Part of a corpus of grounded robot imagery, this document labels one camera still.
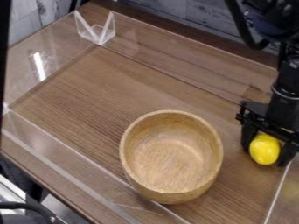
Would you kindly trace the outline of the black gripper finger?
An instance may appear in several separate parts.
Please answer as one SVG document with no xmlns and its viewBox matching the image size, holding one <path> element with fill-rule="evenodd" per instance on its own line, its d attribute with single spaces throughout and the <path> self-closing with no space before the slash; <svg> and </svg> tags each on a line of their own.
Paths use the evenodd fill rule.
<svg viewBox="0 0 299 224">
<path fill-rule="evenodd" d="M 244 151 L 248 151 L 250 141 L 253 140 L 256 134 L 257 134 L 257 127 L 253 126 L 250 123 L 244 122 L 241 124 L 241 137 L 240 137 L 240 144 Z"/>
<path fill-rule="evenodd" d="M 279 141 L 281 149 L 279 152 L 279 157 L 276 160 L 276 165 L 279 167 L 285 167 L 288 163 L 295 158 L 296 153 L 299 152 L 299 142 L 296 141 Z"/>
</svg>

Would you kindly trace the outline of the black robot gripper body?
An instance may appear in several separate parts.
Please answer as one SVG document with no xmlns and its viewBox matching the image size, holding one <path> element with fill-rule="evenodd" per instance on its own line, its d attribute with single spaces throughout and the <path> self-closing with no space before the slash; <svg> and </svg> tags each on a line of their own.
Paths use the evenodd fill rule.
<svg viewBox="0 0 299 224">
<path fill-rule="evenodd" d="M 267 117 L 267 104 L 256 101 L 241 101 L 240 109 L 236 113 L 236 119 L 242 123 L 250 123 L 256 126 L 257 131 L 267 133 L 269 136 L 283 141 L 299 142 L 299 131 L 292 132 L 283 128 Z"/>
</svg>

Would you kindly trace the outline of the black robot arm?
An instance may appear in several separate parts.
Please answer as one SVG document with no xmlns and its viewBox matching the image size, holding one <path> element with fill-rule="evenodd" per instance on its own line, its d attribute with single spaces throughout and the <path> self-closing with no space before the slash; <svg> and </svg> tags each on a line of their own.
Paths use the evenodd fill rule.
<svg viewBox="0 0 299 224">
<path fill-rule="evenodd" d="M 241 101 L 236 119 L 244 149 L 257 132 L 283 141 L 276 164 L 284 167 L 299 154 L 299 0 L 229 0 L 226 5 L 249 48 L 261 50 L 273 42 L 280 44 L 271 100 Z"/>
</svg>

